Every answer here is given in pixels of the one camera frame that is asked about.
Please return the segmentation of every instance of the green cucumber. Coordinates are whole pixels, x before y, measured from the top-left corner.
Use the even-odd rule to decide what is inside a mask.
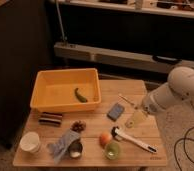
[[[75,90],[74,90],[74,94],[75,94],[76,98],[77,98],[80,102],[82,102],[82,103],[88,102],[88,100],[87,100],[85,97],[83,97],[81,94],[79,94],[78,90],[79,90],[79,88],[75,88]]]

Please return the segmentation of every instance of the apple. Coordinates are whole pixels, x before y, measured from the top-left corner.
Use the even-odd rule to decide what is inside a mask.
[[[110,132],[103,132],[99,136],[99,143],[104,148],[105,145],[112,140],[112,135]]]

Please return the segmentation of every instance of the cup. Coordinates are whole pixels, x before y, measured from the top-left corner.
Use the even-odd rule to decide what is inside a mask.
[[[20,148],[29,153],[39,151],[40,145],[40,138],[36,132],[27,132],[20,140]]]
[[[120,147],[119,144],[115,141],[110,141],[105,146],[105,156],[108,159],[114,160],[117,159],[120,155]]]

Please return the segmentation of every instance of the white cup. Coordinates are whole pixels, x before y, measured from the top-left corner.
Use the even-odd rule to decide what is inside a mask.
[[[36,132],[27,132],[20,140],[20,148],[26,152],[36,153],[40,145],[40,138]]]

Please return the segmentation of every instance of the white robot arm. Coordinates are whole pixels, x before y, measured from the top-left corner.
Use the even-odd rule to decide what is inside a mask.
[[[194,70],[177,67],[169,73],[166,83],[144,97],[142,106],[148,113],[156,114],[186,99],[194,100]]]

